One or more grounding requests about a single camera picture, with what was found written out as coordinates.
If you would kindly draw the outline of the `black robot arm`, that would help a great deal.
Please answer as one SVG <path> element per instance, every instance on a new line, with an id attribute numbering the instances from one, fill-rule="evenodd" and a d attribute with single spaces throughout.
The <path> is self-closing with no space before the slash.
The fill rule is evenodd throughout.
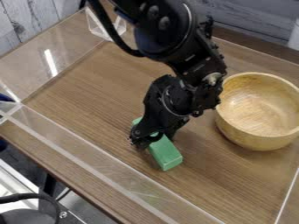
<path id="1" fill-rule="evenodd" d="M 192 0 L 108 1 L 133 26 L 136 48 L 117 34 L 101 2 L 88 3 L 119 48 L 173 71 L 152 82 L 143 100 L 144 115 L 131 129 L 131 144 L 144 149 L 163 137 L 173 137 L 191 117 L 217 107 L 227 65 L 212 41 L 213 19 L 200 14 Z"/>

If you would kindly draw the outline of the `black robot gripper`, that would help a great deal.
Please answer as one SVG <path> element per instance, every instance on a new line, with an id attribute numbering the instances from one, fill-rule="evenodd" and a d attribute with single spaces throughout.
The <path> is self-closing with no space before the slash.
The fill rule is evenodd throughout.
<path id="1" fill-rule="evenodd" d="M 173 113 L 165 103 L 165 92 L 179 85 L 179 79 L 171 75 L 157 78 L 144 96 L 144 115 L 135 122 L 129 133 L 129 143 L 144 150 L 167 136 L 173 139 L 176 131 L 188 123 L 189 117 Z"/>

